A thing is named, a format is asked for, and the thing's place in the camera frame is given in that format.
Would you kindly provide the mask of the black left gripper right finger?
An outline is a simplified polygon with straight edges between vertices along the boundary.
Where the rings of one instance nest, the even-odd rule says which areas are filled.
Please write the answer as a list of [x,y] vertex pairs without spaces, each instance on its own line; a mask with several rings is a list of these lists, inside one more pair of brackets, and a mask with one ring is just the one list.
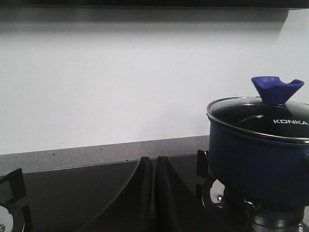
[[154,200],[161,232],[216,232],[216,218],[189,190],[168,157],[157,158]]

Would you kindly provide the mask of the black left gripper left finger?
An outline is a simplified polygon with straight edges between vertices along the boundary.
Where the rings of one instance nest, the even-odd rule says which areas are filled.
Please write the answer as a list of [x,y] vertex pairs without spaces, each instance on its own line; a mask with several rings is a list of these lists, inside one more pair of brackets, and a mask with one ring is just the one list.
[[151,205],[153,166],[142,157],[134,173],[114,200],[81,232],[147,232]]

